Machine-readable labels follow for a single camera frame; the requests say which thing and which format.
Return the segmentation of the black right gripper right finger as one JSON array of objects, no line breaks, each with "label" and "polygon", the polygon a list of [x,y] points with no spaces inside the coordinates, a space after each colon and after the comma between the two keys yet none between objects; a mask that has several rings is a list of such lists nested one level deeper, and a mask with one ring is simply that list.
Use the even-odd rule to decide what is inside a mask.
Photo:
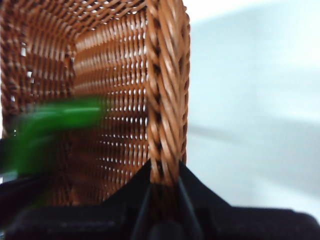
[{"label": "black right gripper right finger", "polygon": [[193,240],[318,240],[310,214],[285,208],[230,205],[179,164],[180,208]]}]

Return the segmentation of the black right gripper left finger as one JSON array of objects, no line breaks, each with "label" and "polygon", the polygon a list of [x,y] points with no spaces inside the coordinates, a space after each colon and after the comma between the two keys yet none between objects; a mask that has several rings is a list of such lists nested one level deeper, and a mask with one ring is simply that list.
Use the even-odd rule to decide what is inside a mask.
[{"label": "black right gripper left finger", "polygon": [[151,163],[98,205],[52,206],[25,210],[5,231],[6,240],[146,240]]}]

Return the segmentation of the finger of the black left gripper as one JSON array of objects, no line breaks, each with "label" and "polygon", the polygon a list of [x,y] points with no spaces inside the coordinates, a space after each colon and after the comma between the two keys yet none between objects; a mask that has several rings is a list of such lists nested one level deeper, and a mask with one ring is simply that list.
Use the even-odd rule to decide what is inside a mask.
[{"label": "finger of the black left gripper", "polygon": [[49,177],[36,175],[4,182],[0,185],[0,212],[11,213],[40,196],[49,188]]}]

